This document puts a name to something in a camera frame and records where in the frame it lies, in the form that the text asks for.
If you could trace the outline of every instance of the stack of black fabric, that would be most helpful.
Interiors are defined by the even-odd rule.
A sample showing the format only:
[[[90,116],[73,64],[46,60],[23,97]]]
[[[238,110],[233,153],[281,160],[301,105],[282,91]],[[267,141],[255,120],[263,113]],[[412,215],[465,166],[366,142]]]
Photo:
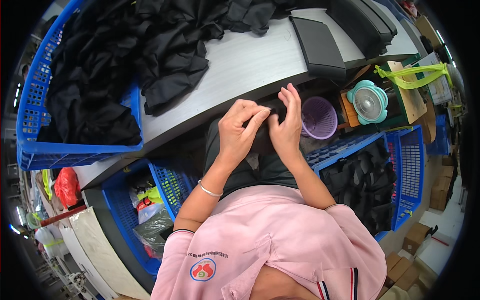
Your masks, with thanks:
[[[262,35],[295,0],[87,0],[52,52],[41,142],[137,145],[121,96],[135,79],[145,112],[191,91],[208,69],[204,41],[224,30]]]
[[[339,204],[345,204],[375,236],[391,230],[396,174],[383,139],[320,171],[320,178]]]
[[[368,60],[385,54],[397,34],[393,22],[372,0],[332,0],[327,14]]]

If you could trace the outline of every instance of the yellow strap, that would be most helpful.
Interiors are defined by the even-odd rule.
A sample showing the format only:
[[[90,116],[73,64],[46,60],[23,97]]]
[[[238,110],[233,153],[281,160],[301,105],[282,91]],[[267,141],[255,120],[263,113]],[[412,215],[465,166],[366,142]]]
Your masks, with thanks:
[[[410,131],[413,131],[413,126],[400,126],[400,127],[395,127],[385,131],[388,132],[388,131],[395,131],[395,130],[401,130],[401,129],[410,129]]]
[[[43,188],[47,193],[48,199],[52,200],[52,193],[50,192],[50,187],[48,187],[48,173],[47,170],[42,170],[42,179],[43,179]]]
[[[142,199],[148,197],[148,199],[151,202],[154,202],[154,203],[162,203],[163,202],[162,201],[162,196],[160,196],[160,192],[158,191],[157,187],[149,189],[144,194],[138,194],[137,197],[138,197],[138,200],[142,200]]]
[[[432,72],[432,71],[434,71],[432,74],[414,82],[408,82],[400,78],[400,76],[403,76],[403,75],[416,74],[421,72]],[[375,70],[373,70],[373,72],[378,73],[378,75],[380,75],[380,77],[382,78],[387,77],[393,83],[395,83],[399,87],[406,90],[411,90],[411,89],[415,89],[415,88],[427,85],[442,75],[445,75],[447,77],[447,81],[450,87],[453,86],[452,80],[450,78],[450,74],[448,74],[448,71],[447,71],[446,63],[439,63],[431,66],[407,68],[407,69],[403,69],[395,72],[384,71],[380,69],[379,66],[375,65]]]
[[[37,219],[38,221],[43,221],[39,216],[38,216],[38,213],[34,213],[32,214],[32,216]]]
[[[58,245],[58,244],[61,244],[61,243],[63,243],[63,240],[60,239],[58,242],[55,242],[55,243],[52,243],[52,244],[47,244],[47,245],[43,244],[43,246],[44,247],[50,247],[50,246]]]

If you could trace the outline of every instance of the pink polo shirt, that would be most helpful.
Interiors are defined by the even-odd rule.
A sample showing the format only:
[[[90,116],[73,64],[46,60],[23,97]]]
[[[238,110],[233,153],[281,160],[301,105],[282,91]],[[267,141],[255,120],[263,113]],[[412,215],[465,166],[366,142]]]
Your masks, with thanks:
[[[152,300],[248,300],[263,265],[292,277],[322,300],[375,299],[385,255],[346,205],[305,204],[278,185],[225,197],[195,233],[167,239]]]

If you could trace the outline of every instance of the purple plastic basket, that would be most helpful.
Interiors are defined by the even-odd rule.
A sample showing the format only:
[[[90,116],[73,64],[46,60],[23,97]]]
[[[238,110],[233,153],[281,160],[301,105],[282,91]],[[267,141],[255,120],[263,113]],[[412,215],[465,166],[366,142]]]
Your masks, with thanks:
[[[331,137],[338,124],[335,108],[322,97],[308,98],[301,109],[301,117],[301,134],[317,140]]]

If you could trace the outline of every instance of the blue plastic basket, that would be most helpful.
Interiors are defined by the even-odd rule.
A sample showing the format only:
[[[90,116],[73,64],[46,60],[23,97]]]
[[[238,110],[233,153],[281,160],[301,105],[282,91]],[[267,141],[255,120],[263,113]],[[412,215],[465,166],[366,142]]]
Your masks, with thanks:
[[[17,116],[17,161],[22,170],[40,170],[90,165],[117,153],[139,151],[142,141],[135,146],[121,145],[84,145],[37,142],[40,127],[48,125],[51,116],[45,107],[45,95],[52,78],[50,72],[51,53],[61,42],[65,22],[80,10],[82,0],[72,0],[53,23],[45,35],[38,52],[33,59],[25,86],[20,98]],[[139,89],[132,84],[129,92],[122,97],[122,105],[132,109],[140,130],[142,119],[140,113]]]
[[[341,158],[345,158],[359,151],[360,149],[380,138],[383,138],[385,141],[385,149],[388,149],[385,132],[379,132],[338,140],[331,145],[313,150],[312,152],[308,153],[305,158],[307,159],[308,165],[317,174],[317,176],[320,177],[321,169],[336,163]]]
[[[448,139],[448,133],[445,123],[446,115],[440,115],[435,117],[435,125],[437,127],[437,133],[435,140],[426,144],[427,154],[429,155],[449,155],[450,154],[450,140]]]
[[[388,151],[397,180],[392,199],[395,214],[392,229],[397,229],[410,217],[421,203],[423,192],[424,152],[420,125],[413,130],[403,129],[387,132]]]
[[[160,261],[148,256],[143,244],[133,233],[133,228],[138,225],[138,215],[130,200],[130,187],[126,183],[127,176],[146,167],[150,168],[158,191],[173,221],[175,221],[181,204],[195,187],[192,182],[196,183],[196,178],[185,173],[185,168],[180,162],[149,161],[144,158],[118,171],[102,184],[105,201],[120,233],[138,262],[149,274],[156,276]]]

